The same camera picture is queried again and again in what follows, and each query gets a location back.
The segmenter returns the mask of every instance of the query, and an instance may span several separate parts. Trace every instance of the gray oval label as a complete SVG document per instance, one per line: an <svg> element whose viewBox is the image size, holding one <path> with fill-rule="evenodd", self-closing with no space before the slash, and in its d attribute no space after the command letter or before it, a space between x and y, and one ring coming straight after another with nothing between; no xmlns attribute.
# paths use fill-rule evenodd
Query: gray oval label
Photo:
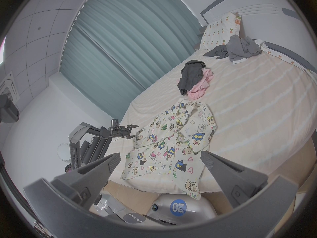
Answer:
<svg viewBox="0 0 317 238"><path fill-rule="evenodd" d="M125 222L131 223L131 224L138 224L142 223L144 220L146 220L146 217L144 217L141 214L138 214L136 212L128 213L125 216L123 216L123 220Z"/></svg>

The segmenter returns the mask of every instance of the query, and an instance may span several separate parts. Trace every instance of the bed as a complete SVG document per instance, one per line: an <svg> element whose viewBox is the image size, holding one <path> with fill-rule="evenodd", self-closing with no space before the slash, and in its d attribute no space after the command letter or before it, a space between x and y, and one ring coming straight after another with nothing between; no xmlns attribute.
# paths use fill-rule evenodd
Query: bed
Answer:
<svg viewBox="0 0 317 238"><path fill-rule="evenodd" d="M210 141L210 152L265 174L272 173L303 147L317 126L315 80L305 70L266 52L239 64L232 64L229 58L204 57L204 53L206 50L197 50L136 97L121 124L142 128L169 109L181 97L177 83L185 63L204 61L215 75L199 98L208 105L218 126ZM132 140L119 138L111 142L107 153L120 152L121 162L110 180L141 191L182 193L165 175L121 180L125 155L132 147ZM221 190L206 168L198 187L201 192Z"/></svg>

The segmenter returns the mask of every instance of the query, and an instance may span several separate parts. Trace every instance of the pillow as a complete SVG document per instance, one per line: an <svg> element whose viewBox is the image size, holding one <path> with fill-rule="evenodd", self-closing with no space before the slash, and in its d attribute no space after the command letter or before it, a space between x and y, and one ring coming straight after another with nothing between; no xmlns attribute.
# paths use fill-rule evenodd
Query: pillow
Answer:
<svg viewBox="0 0 317 238"><path fill-rule="evenodd" d="M209 24L200 42L201 50L212 50L215 46L227 44L230 36L239 36L241 15L228 12L218 21Z"/></svg>

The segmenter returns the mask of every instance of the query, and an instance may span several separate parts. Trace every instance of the dark gray cloth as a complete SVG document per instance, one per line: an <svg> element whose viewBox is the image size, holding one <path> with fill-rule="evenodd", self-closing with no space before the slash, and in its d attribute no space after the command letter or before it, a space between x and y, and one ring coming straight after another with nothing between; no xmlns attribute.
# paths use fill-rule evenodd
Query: dark gray cloth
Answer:
<svg viewBox="0 0 317 238"><path fill-rule="evenodd" d="M232 62L262 53L259 45L252 41L249 36L240 39L236 34L230 37L227 50Z"/></svg>
<svg viewBox="0 0 317 238"><path fill-rule="evenodd" d="M185 63L184 69L180 72L182 77L179 79L177 87L182 95L190 91L204 76L202 68L206 68L203 61L191 60Z"/></svg>
<svg viewBox="0 0 317 238"><path fill-rule="evenodd" d="M213 50L208 51L204 54L204 57L217 57L217 59L226 58L229 56L226 45L216 46Z"/></svg>

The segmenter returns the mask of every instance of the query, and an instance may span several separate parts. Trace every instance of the curtain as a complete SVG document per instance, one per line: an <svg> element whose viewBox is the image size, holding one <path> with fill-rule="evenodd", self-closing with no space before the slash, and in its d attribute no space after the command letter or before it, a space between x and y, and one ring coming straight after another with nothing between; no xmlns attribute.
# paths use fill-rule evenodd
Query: curtain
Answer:
<svg viewBox="0 0 317 238"><path fill-rule="evenodd" d="M200 27L180 0L88 0L60 71L121 120L135 97L194 52Z"/></svg>

